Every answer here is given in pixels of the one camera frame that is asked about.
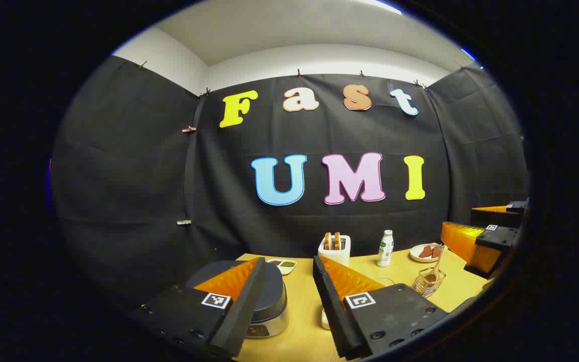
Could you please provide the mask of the white toaster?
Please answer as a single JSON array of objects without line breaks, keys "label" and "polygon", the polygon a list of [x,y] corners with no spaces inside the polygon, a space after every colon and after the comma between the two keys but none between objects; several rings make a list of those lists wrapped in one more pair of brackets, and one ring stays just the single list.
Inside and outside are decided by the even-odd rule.
[{"label": "white toaster", "polygon": [[[331,240],[333,241],[335,234],[331,233]],[[319,244],[318,255],[327,257],[333,261],[336,261],[344,266],[349,266],[349,260],[351,255],[351,238],[347,235],[340,235],[341,238],[341,250],[333,250],[332,249],[332,241],[331,241],[331,249],[324,250],[323,249],[323,242],[324,239]]]}]

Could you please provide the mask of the metal wire chopstick holder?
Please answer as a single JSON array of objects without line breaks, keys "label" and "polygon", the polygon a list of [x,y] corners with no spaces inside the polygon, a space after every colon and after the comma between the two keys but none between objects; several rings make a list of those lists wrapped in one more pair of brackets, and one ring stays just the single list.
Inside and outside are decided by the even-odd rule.
[{"label": "metal wire chopstick holder", "polygon": [[435,274],[433,269],[434,268],[430,267],[420,270],[411,285],[411,288],[414,289],[416,293],[419,293],[425,298],[435,293],[443,283],[444,278],[446,278],[446,273],[442,270],[438,270]]}]

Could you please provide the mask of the white divided bean dish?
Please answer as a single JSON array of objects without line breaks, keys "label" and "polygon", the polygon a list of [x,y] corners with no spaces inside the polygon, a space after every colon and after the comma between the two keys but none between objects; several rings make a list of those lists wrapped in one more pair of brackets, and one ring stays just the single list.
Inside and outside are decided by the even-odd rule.
[{"label": "white divided bean dish", "polygon": [[278,258],[269,259],[267,260],[267,263],[276,266],[283,276],[289,275],[289,273],[291,273],[297,265],[297,262],[294,260]]}]

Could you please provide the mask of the wooden spoon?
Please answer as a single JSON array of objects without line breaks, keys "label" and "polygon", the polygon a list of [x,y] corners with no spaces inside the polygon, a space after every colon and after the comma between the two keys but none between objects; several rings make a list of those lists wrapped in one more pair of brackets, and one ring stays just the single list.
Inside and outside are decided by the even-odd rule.
[{"label": "wooden spoon", "polygon": [[427,285],[435,284],[436,282],[439,282],[441,280],[440,266],[441,266],[441,262],[443,260],[444,253],[446,252],[447,249],[448,249],[448,246],[444,245],[443,248],[441,249],[440,255],[437,259],[437,263],[434,266],[434,268],[432,268],[432,270],[430,272],[428,272],[427,274],[425,274],[423,276],[425,284],[427,284]]}]

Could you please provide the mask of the white round plate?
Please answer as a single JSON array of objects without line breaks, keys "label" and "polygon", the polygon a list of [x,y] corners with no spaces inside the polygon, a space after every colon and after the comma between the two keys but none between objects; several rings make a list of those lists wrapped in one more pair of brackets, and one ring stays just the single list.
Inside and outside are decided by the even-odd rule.
[{"label": "white round plate", "polygon": [[443,247],[443,245],[439,245],[436,243],[429,243],[429,244],[420,244],[420,245],[416,245],[415,247],[412,247],[412,249],[410,250],[410,257],[411,259],[418,261],[418,262],[425,262],[425,263],[432,263],[432,262],[436,262],[437,258],[432,258],[432,257],[425,257],[425,258],[421,258],[418,257],[418,255],[420,254],[421,250],[423,249],[423,247],[425,247],[425,245],[431,245],[432,247],[436,247],[436,246],[441,246]]}]

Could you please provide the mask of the dark grey rice cooker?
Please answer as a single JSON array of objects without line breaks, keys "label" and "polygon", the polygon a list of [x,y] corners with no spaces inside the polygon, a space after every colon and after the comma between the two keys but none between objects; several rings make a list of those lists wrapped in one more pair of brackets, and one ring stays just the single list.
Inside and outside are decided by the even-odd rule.
[{"label": "dark grey rice cooker", "polygon": [[[200,268],[184,286],[195,287],[216,275],[243,264],[241,260],[224,260]],[[247,338],[268,338],[284,332],[289,324],[286,314],[287,293],[282,274],[277,266],[266,263],[263,268],[264,284],[257,300]]]}]

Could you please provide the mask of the white plastic bottle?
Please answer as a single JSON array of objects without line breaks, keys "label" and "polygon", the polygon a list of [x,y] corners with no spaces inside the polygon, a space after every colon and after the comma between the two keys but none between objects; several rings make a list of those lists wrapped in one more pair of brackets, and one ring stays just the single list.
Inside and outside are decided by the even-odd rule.
[{"label": "white plastic bottle", "polygon": [[395,247],[393,230],[384,230],[377,252],[377,266],[386,267],[391,264],[391,257]]}]

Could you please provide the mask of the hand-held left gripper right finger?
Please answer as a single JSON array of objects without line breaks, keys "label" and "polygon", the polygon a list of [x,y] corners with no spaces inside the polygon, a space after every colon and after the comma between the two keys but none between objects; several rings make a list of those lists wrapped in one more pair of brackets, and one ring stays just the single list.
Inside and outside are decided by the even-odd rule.
[{"label": "hand-held left gripper right finger", "polygon": [[411,287],[383,286],[327,257],[313,258],[313,279],[337,353],[347,360],[399,350],[446,317]]}]

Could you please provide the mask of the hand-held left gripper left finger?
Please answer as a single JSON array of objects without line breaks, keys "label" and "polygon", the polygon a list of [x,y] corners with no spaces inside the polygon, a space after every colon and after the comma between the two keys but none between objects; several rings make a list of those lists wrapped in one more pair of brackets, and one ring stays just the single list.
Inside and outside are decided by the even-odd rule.
[{"label": "hand-held left gripper left finger", "polygon": [[131,318],[181,349],[232,359],[243,346],[265,266],[264,257],[257,257],[200,283],[171,286],[142,302]]}]

